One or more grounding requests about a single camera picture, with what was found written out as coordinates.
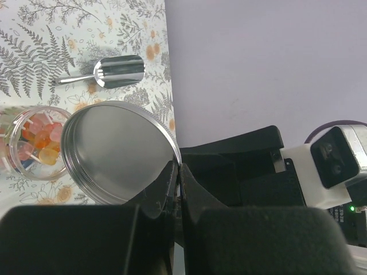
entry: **camera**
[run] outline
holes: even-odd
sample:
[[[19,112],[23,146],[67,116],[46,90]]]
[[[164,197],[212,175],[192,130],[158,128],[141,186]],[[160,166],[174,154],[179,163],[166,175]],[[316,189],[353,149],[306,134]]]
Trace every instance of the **camera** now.
[[[281,150],[294,162],[307,206],[367,202],[367,127],[339,125],[313,144]]]
[[[343,125],[332,128],[311,145],[311,154],[325,188],[340,183],[351,186],[367,177],[364,139],[367,142],[367,127]]]

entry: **metal scoop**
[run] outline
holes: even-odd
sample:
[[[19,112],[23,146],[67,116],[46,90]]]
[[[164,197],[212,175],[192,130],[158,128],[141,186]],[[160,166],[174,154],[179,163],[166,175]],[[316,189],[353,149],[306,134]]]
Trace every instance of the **metal scoop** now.
[[[61,77],[54,83],[59,86],[94,78],[102,88],[114,89],[139,83],[144,78],[144,72],[144,61],[140,56],[106,57],[98,60],[93,74]]]

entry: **scoop handle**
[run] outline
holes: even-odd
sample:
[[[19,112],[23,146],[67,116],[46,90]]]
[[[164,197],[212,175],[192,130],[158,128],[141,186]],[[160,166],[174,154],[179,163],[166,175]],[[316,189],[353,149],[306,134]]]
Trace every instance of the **scoop handle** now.
[[[93,79],[93,78],[94,78],[94,74],[88,74],[86,76],[60,77],[60,78],[56,78],[53,82],[55,83],[56,86],[60,86],[64,84],[69,84],[69,83],[73,83],[73,82],[77,82],[81,80]]]

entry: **metal lid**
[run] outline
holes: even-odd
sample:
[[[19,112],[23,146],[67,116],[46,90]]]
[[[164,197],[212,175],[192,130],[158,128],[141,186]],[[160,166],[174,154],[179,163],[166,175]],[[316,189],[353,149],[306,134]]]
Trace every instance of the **metal lid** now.
[[[148,111],[105,101],[74,113],[64,125],[61,154],[76,184],[99,203],[122,204],[181,155],[169,130]]]

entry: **lid rim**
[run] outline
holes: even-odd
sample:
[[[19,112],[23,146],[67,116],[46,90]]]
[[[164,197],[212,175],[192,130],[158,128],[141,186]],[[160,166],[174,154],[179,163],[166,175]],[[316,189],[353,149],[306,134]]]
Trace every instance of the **lid rim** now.
[[[124,101],[104,101],[101,103],[97,103],[94,105],[87,106],[74,114],[67,120],[67,122],[64,125],[64,129],[61,135],[61,156],[63,157],[66,169],[68,170],[69,174],[75,181],[75,183],[89,196],[91,197],[95,202],[101,203],[101,204],[122,204],[124,202],[127,202],[128,200],[116,197],[112,194],[109,194],[108,192],[104,191],[102,188],[100,188],[94,180],[92,180],[87,173],[85,173],[81,163],[79,162],[79,159],[75,153],[75,146],[74,146],[74,138],[73,138],[73,129],[75,128],[75,124],[78,122],[78,120],[83,117],[83,115],[91,108],[96,107],[117,107],[121,108],[127,111],[130,111],[132,113],[135,113],[139,115],[140,117],[146,119],[149,123],[154,125],[159,131],[162,133],[162,135],[167,139],[169,142],[171,148],[173,149],[174,158],[176,159],[178,165],[181,165],[182,159],[181,154],[179,152],[178,144],[175,140],[175,138],[172,136],[168,128],[163,125],[159,119],[157,119],[156,116],[154,116],[152,113],[147,111],[146,109],[139,107],[137,105],[133,105],[131,103],[127,103]]]

